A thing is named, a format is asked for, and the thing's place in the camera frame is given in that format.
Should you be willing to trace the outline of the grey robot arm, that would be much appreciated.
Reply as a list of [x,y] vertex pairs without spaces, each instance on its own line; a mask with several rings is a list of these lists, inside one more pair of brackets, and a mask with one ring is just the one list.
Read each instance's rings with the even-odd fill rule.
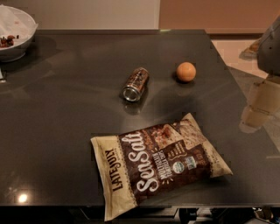
[[267,77],[255,82],[249,90],[240,122],[245,133],[259,130],[280,109],[280,17],[261,36],[256,60]]

